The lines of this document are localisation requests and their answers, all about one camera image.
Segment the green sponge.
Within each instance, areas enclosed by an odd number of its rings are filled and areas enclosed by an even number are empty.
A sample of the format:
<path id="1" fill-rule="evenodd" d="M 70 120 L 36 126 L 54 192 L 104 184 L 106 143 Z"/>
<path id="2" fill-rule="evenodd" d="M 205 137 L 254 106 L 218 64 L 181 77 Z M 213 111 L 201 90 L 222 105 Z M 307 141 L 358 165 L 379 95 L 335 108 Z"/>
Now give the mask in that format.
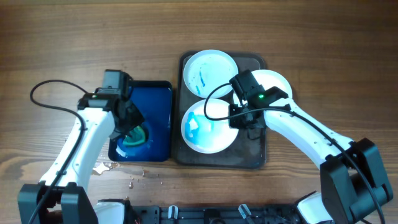
<path id="1" fill-rule="evenodd" d="M 123 145 L 126 147 L 134 147 L 144 144 L 146 142 L 146 132 L 142 126 L 136 126 L 130 131 L 123 140 Z"/>

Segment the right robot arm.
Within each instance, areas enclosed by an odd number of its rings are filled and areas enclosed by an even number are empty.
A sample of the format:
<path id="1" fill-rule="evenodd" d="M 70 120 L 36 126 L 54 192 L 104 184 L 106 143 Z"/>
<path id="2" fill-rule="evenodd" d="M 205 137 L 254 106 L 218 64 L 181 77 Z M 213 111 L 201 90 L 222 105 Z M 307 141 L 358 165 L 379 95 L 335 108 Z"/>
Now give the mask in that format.
<path id="1" fill-rule="evenodd" d="M 265 122 L 319 168 L 321 191 L 297 204 L 306 223 L 357 223 L 372 212 L 385 222 L 381 207 L 392 200 L 393 191 L 379 149 L 372 141 L 354 141 L 332 131 L 291 98 L 257 107 L 232 104 L 229 109 L 233 122 Z"/>

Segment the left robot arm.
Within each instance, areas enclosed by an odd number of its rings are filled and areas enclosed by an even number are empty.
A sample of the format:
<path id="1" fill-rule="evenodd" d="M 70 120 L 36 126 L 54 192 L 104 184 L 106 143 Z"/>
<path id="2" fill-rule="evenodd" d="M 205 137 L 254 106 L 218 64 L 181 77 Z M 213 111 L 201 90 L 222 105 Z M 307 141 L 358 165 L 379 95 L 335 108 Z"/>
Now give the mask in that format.
<path id="1" fill-rule="evenodd" d="M 144 118 L 131 100 L 86 94 L 66 143 L 38 184 L 25 184 L 18 195 L 22 223 L 124 223 L 129 203 L 105 200 L 92 205 L 86 190 L 107 139 L 127 134 Z"/>

